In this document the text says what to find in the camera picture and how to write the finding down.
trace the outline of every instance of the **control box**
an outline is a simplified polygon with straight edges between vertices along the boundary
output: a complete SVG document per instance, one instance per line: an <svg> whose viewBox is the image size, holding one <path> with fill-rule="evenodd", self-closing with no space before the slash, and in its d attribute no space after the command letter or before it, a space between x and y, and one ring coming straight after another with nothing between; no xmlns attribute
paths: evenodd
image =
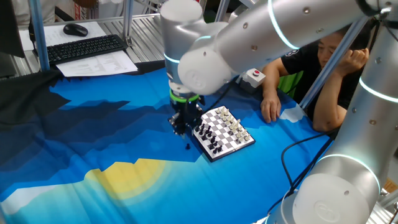
<svg viewBox="0 0 398 224"><path fill-rule="evenodd" d="M238 80L240 80L239 85L242 89L253 94L263 83L265 78L266 76L263 73L253 68L241 74L241 77Z"/></svg>

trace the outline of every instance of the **person in background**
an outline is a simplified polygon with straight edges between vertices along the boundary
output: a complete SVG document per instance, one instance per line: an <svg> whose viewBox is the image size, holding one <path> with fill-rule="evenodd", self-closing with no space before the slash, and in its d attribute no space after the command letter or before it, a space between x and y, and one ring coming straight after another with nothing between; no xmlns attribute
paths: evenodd
<svg viewBox="0 0 398 224"><path fill-rule="evenodd" d="M55 6L60 2L68 0L40 0L42 5L42 15L44 24L51 24L55 22ZM73 0L81 7L93 7L97 0ZM29 0L12 0L14 5L15 15L19 26L29 25L30 22L30 9Z"/></svg>
<svg viewBox="0 0 398 224"><path fill-rule="evenodd" d="M267 123L280 116L280 100L277 96L279 77L303 71L295 88L294 100L300 103L321 70L347 33L346 26L317 42L294 50L276 59L263 69L266 79L262 84L261 112ZM326 81L320 93L306 111L316 131L331 131L340 127L359 82L362 70L369 58L367 49L371 36L370 23L357 36L350 49Z"/></svg>

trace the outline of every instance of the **computer keyboard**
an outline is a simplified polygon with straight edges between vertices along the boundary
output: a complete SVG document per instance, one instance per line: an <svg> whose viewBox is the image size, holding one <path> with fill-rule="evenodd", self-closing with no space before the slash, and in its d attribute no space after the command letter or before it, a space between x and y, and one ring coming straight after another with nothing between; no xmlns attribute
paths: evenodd
<svg viewBox="0 0 398 224"><path fill-rule="evenodd" d="M47 47L50 65L103 55L127 48L117 35L106 35Z"/></svg>

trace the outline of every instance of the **man's arm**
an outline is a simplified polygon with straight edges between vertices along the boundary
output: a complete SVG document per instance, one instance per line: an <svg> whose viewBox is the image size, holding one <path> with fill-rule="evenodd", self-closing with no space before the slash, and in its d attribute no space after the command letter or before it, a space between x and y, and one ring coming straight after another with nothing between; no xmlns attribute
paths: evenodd
<svg viewBox="0 0 398 224"><path fill-rule="evenodd" d="M323 89L315 106L313 128L316 131L331 131L340 127L347 110L338 105L343 78L363 68L369 58L369 50L349 50L341 60Z"/></svg>
<svg viewBox="0 0 398 224"><path fill-rule="evenodd" d="M279 77L288 75L288 73L280 58L264 67L262 72L266 75L266 78L262 83L264 99L261 103L261 112L265 121L270 123L271 120L276 121L280 116L281 105L277 95Z"/></svg>

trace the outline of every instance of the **chess board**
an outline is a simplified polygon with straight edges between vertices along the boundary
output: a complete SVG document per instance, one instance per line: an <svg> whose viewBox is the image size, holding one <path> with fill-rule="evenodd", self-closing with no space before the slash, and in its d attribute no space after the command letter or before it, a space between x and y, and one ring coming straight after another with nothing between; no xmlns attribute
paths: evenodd
<svg viewBox="0 0 398 224"><path fill-rule="evenodd" d="M210 110L201 118L202 124L193 130L193 135L211 162L256 142L225 106Z"/></svg>

